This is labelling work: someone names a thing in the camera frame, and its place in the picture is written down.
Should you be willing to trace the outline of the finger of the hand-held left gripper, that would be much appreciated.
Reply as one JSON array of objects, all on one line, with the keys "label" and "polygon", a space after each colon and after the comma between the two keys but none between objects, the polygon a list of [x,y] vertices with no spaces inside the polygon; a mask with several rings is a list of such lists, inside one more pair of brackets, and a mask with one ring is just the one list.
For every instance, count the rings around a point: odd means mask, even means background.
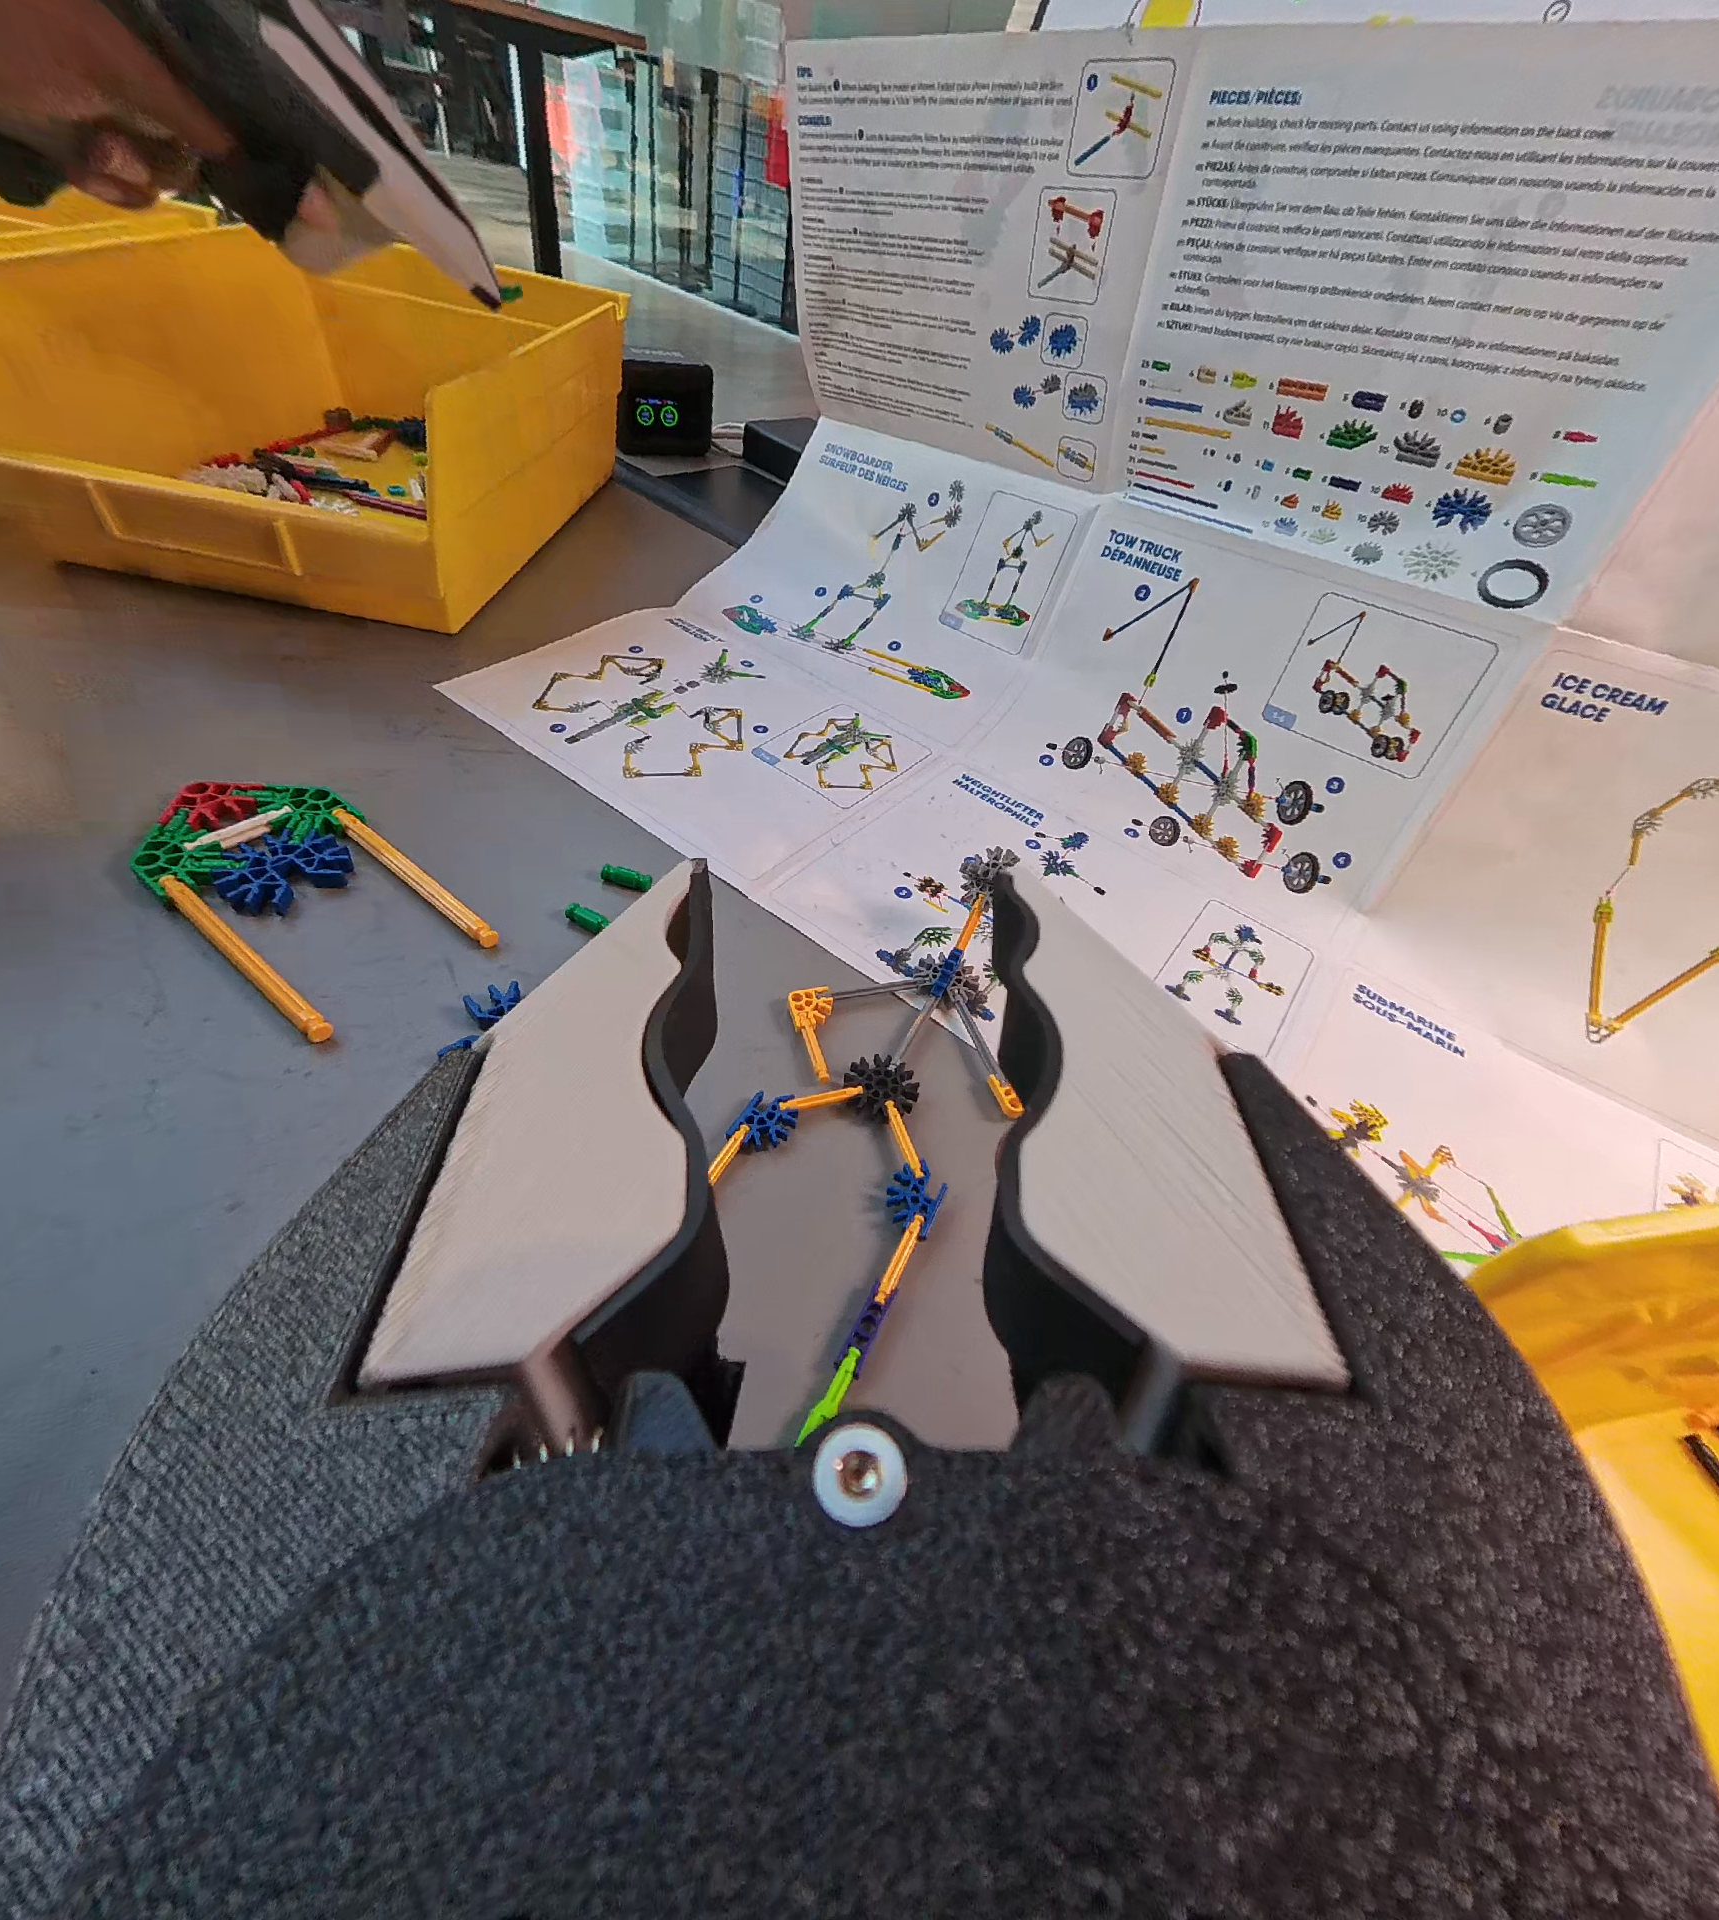
[{"label": "finger of the hand-held left gripper", "polygon": [[381,174],[370,193],[356,194],[317,163],[281,230],[281,254],[313,276],[331,276],[365,254],[405,241],[416,215],[419,177]]},{"label": "finger of the hand-held left gripper", "polygon": [[348,49],[317,1],[259,1],[257,29],[373,163],[373,181],[352,187],[365,212],[489,308],[500,308],[496,269],[466,209],[429,167],[413,128],[391,105],[388,89]]}]

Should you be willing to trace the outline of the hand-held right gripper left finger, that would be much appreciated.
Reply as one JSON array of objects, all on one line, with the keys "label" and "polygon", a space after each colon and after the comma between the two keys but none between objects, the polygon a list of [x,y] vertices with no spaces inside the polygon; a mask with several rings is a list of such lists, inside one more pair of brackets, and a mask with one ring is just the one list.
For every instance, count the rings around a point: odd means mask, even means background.
[{"label": "hand-held right gripper left finger", "polygon": [[727,1394],[727,1249],[687,1101],[713,1037],[712,887],[687,860],[489,1034],[359,1388],[616,1394],[653,1370]]}]

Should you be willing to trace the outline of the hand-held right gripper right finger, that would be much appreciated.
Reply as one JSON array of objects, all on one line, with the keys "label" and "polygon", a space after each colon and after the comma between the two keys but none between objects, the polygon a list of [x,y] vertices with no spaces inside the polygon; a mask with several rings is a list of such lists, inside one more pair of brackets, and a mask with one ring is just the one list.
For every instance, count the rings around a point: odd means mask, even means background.
[{"label": "hand-held right gripper right finger", "polygon": [[994,883],[998,1066],[987,1313],[1018,1373],[1345,1388],[1347,1362],[1278,1210],[1223,1048],[1030,871]]}]

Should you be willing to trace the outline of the long yellow toy rod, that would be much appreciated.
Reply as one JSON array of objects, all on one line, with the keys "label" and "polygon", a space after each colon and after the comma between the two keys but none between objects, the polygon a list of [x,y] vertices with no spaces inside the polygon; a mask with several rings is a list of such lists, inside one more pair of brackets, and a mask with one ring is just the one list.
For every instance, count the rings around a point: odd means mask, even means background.
[{"label": "long yellow toy rod", "polygon": [[369,826],[353,808],[331,808],[331,819],[341,826],[356,848],[377,860],[391,876],[409,887],[423,904],[429,904],[444,921],[458,925],[479,949],[496,949],[500,931],[478,914],[466,900],[445,890],[434,876],[429,876],[419,861],[398,850],[391,840]]},{"label": "long yellow toy rod", "polygon": [[165,897],[193,924],[205,943],[211,943],[232,968],[238,968],[253,989],[259,989],[279,1014],[284,1014],[310,1044],[327,1044],[335,1027],[321,1010],[300,996],[252,943],[238,934],[186,880],[168,874],[159,878]]}]

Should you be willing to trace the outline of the white instruction sheet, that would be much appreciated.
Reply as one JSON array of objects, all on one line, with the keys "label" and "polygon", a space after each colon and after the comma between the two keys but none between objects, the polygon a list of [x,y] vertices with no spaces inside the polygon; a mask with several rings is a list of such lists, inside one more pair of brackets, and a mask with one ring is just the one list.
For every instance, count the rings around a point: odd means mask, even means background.
[{"label": "white instruction sheet", "polygon": [[1719,1199],[1719,17],[805,39],[818,428],[450,696],[864,970],[1015,848],[1475,1264]]}]

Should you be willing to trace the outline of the grey desk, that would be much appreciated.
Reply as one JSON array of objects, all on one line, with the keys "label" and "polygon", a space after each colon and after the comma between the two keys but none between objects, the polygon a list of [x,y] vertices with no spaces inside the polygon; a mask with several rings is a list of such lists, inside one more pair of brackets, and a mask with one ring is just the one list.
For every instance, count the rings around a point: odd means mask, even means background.
[{"label": "grey desk", "polygon": [[[706,540],[605,490],[445,640],[51,567],[0,525],[0,1916],[1150,1914],[1150,1732],[1086,1697],[1034,1479],[934,1454],[910,1549],[798,1462],[531,1462],[478,1391],[335,1400],[344,1228],[401,1204],[462,984],[536,980],[619,815],[434,684],[662,596]],[[483,914],[356,848],[284,914],[197,896],[310,1044],[129,871],[189,780],[331,787]]]}]

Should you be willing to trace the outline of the person's left hand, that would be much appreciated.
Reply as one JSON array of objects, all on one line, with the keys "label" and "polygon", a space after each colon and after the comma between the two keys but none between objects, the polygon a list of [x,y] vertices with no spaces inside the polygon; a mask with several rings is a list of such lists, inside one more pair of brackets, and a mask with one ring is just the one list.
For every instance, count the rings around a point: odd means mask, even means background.
[{"label": "person's left hand", "polygon": [[0,131],[67,135],[67,181],[122,209],[232,152],[222,121],[104,1],[0,1]]}]

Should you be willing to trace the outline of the pile of toy pieces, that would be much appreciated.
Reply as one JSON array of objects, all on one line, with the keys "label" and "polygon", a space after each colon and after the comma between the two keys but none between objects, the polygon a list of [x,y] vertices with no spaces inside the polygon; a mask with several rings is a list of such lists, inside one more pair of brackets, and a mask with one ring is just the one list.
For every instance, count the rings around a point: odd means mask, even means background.
[{"label": "pile of toy pieces", "polygon": [[178,474],[183,483],[335,516],[373,511],[423,520],[429,514],[427,421],[327,410],[310,434],[218,451]]}]

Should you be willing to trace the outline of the colourful toy rod figure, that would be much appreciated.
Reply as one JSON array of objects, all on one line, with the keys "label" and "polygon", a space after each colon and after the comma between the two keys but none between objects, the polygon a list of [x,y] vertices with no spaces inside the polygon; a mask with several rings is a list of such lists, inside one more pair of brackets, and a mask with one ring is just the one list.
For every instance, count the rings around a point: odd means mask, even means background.
[{"label": "colourful toy rod figure", "polygon": [[798,1129],[800,1115],[815,1109],[845,1109],[874,1129],[885,1129],[893,1141],[896,1162],[881,1190],[888,1225],[896,1231],[893,1249],[879,1278],[864,1292],[852,1327],[836,1344],[836,1365],[824,1383],[824,1391],[800,1419],[794,1444],[815,1440],[831,1425],[845,1405],[854,1381],[863,1374],[870,1347],[879,1340],[896,1294],[913,1266],[917,1249],[925,1243],[938,1214],[942,1210],[946,1182],[934,1178],[925,1154],[910,1133],[910,1109],[917,1105],[921,1084],[910,1063],[910,1051],[923,1028],[938,1027],[942,1013],[956,1013],[965,1024],[967,1044],[976,1063],[984,1067],[984,1084],[1001,1118],[1020,1115],[1020,1098],[1005,1072],[998,1067],[990,1044],[984,1040],[984,982],[970,968],[970,943],[990,914],[990,890],[997,876],[1011,874],[1018,853],[1011,848],[987,848],[967,853],[960,864],[960,897],[965,921],[932,956],[914,959],[888,954],[893,982],[877,987],[852,987],[849,1000],[877,996],[913,996],[913,1013],[893,1048],[879,1048],[856,1058],[835,1079],[819,1031],[843,1003],[835,987],[798,987],[786,996],[786,1014],[803,1044],[815,1084],[794,1094],[755,1090],[737,1112],[730,1133],[723,1139],[709,1162],[706,1179],[718,1185],[734,1161],[741,1154],[766,1154],[780,1148]]}]

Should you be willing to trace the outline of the black device with display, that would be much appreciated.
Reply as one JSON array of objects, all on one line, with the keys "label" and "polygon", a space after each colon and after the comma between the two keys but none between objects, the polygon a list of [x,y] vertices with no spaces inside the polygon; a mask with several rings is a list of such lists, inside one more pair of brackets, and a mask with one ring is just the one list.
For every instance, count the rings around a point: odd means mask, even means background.
[{"label": "black device with display", "polygon": [[713,368],[702,360],[628,353],[614,440],[623,455],[701,456],[713,438]]}]

